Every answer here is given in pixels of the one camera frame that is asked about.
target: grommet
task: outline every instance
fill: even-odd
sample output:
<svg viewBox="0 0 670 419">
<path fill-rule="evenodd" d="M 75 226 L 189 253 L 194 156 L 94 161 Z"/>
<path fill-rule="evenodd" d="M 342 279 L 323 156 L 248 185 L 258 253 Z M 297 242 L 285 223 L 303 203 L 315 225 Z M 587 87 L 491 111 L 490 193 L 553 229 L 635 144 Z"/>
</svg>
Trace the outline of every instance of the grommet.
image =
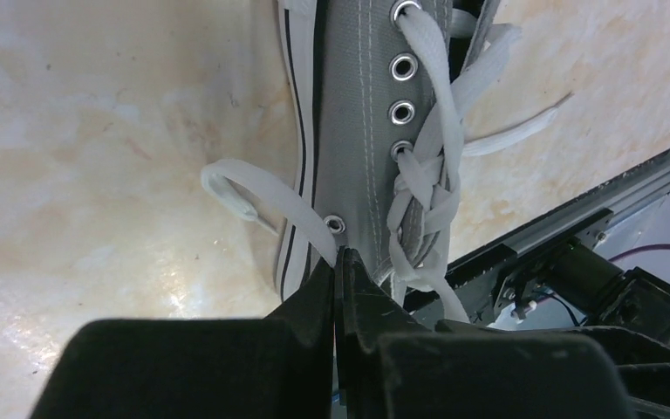
<svg viewBox="0 0 670 419">
<path fill-rule="evenodd" d="M 410 53 L 400 54 L 389 64 L 392 78 L 397 81 L 407 81 L 417 73 L 417 58 Z"/>
<path fill-rule="evenodd" d="M 389 119 L 394 125 L 406 125 L 414 118 L 414 105 L 409 100 L 398 100 L 389 107 Z"/>
<path fill-rule="evenodd" d="M 397 25 L 397 19 L 400 18 L 400 15 L 405 12 L 405 9 L 409 6 L 414 6 L 422 10 L 422 5 L 417 0 L 399 0 L 392 5 L 391 15 L 392 15 L 392 24 L 399 28 Z"/>
<path fill-rule="evenodd" d="M 397 155 L 404 150 L 412 150 L 413 145 L 407 140 L 399 140 L 392 144 L 392 149 L 389 151 L 389 154 L 392 156 L 392 160 L 397 161 Z"/>
<path fill-rule="evenodd" d="M 332 234 L 340 234 L 345 231 L 345 221 L 335 215 L 325 217 L 325 224 Z"/>
</svg>

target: cable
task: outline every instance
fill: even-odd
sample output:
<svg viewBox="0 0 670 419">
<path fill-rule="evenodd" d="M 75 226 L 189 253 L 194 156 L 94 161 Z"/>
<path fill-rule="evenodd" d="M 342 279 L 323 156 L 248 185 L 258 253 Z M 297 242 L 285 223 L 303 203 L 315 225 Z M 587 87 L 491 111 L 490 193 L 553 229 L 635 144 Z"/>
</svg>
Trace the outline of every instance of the cable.
<svg viewBox="0 0 670 419">
<path fill-rule="evenodd" d="M 633 249 L 630 249 L 629 251 L 624 251 L 620 253 L 618 256 L 612 257 L 610 259 L 610 262 L 617 262 L 619 260 L 625 259 L 629 256 L 638 254 L 638 253 L 643 253 L 644 251 L 670 251 L 670 243 L 661 243 L 661 244 L 648 244 L 646 246 L 640 246 L 636 247 Z"/>
<path fill-rule="evenodd" d="M 581 326 L 581 323 L 579 323 L 579 320 L 577 320 L 577 316 L 574 315 L 574 312 L 571 310 L 571 307 L 569 307 L 569 305 L 567 305 L 566 303 L 564 303 L 563 300 L 561 300 L 559 297 L 557 297 L 556 294 L 550 294 L 550 293 L 542 292 L 542 291 L 532 291 L 532 293 L 544 295 L 544 296 L 548 297 L 549 299 L 554 299 L 554 300 L 558 301 L 559 303 L 561 303 L 561 305 L 564 306 L 564 308 L 566 309 L 566 312 L 569 314 L 569 317 L 571 317 L 571 323 L 573 323 L 574 326 L 576 326 L 576 327 Z"/>
</svg>

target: shoelace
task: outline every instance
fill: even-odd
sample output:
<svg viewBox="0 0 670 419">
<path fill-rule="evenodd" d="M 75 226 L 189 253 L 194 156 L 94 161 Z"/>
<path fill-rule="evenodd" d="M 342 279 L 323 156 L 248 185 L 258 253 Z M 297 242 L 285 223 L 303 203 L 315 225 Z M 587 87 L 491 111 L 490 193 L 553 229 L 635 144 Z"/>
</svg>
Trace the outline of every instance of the shoelace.
<svg viewBox="0 0 670 419">
<path fill-rule="evenodd" d="M 397 154 L 400 174 L 394 181 L 395 197 L 387 216 L 391 232 L 391 266 L 388 274 L 377 276 L 377 280 L 382 283 L 391 279 L 392 296 L 400 304 L 408 285 L 421 291 L 436 291 L 443 302 L 446 319 L 468 322 L 461 301 L 445 279 L 450 223 L 458 211 L 461 197 L 461 153 L 493 153 L 541 131 L 553 121 L 558 107 L 569 96 L 515 127 L 478 139 L 464 148 L 462 119 L 484 89 L 501 74 L 509 60 L 509 45 L 519 38 L 519 29 L 508 24 L 494 26 L 489 34 L 490 47 L 451 84 L 448 55 L 438 24 L 426 12 L 410 6 L 399 17 L 397 25 L 426 68 L 433 83 L 436 105 L 428 115 L 414 149 L 404 148 Z M 271 173 L 245 161 L 223 159 L 202 170 L 202 186 L 207 192 L 232 213 L 260 224 L 272 234 L 277 234 L 276 229 L 232 187 L 230 181 L 279 210 L 306 235 L 327 264 L 335 265 L 338 250 L 334 236 L 324 220 L 293 189 Z M 420 261 L 419 267 L 407 260 L 399 234 L 400 223 L 413 199 L 425 211 L 424 234 L 437 233 L 433 247 Z"/>
</svg>

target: beige marble background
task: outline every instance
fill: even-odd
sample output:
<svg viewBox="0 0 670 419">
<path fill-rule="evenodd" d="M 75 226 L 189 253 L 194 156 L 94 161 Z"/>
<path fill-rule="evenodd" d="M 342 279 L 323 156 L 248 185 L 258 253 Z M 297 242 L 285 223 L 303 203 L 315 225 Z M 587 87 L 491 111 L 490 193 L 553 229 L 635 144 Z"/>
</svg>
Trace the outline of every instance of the beige marble background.
<svg viewBox="0 0 670 419">
<path fill-rule="evenodd" d="M 84 323 L 261 316 L 277 240 L 199 185 L 236 157 L 293 179 L 272 0 L 0 0 L 0 417 Z M 516 0 L 524 38 L 468 118 L 553 127 L 464 159 L 452 256 L 670 147 L 670 1 Z"/>
</svg>

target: screw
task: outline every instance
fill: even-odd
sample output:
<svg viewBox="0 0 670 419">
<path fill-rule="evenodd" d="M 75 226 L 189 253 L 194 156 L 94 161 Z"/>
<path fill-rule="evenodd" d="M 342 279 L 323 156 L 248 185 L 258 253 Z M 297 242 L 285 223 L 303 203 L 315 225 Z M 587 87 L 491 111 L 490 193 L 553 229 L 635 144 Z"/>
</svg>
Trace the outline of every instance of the screw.
<svg viewBox="0 0 670 419">
<path fill-rule="evenodd" d="M 515 310 L 510 312 L 509 316 L 512 319 L 515 319 L 515 322 L 519 325 L 528 317 L 529 313 L 534 312 L 538 308 L 538 303 L 531 301 L 526 306 L 515 307 Z"/>
<path fill-rule="evenodd" d="M 505 299 L 514 299 L 515 298 L 515 290 L 512 288 L 508 288 L 504 290 L 504 294 L 502 295 L 503 298 Z"/>
</svg>

